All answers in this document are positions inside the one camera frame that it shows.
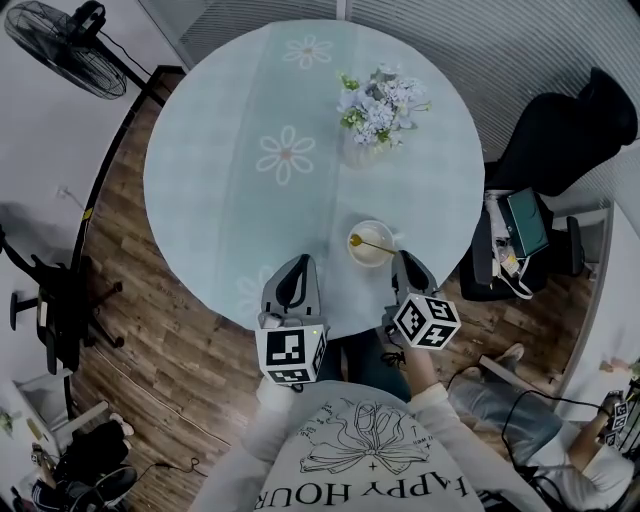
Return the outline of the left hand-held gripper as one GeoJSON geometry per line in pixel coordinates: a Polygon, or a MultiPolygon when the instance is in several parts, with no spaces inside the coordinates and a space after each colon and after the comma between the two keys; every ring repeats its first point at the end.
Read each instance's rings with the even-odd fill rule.
{"type": "Polygon", "coordinates": [[[329,326],[321,312],[316,265],[308,254],[285,263],[265,284],[255,330],[259,366],[276,385],[317,380],[329,326]]]}

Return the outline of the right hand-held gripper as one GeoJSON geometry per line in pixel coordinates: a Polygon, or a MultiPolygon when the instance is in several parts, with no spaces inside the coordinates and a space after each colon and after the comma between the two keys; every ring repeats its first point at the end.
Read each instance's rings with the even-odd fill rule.
{"type": "Polygon", "coordinates": [[[399,250],[391,260],[391,287],[395,303],[385,307],[385,331],[398,333],[411,347],[442,350],[460,329],[461,321],[432,273],[413,254],[399,250]]]}

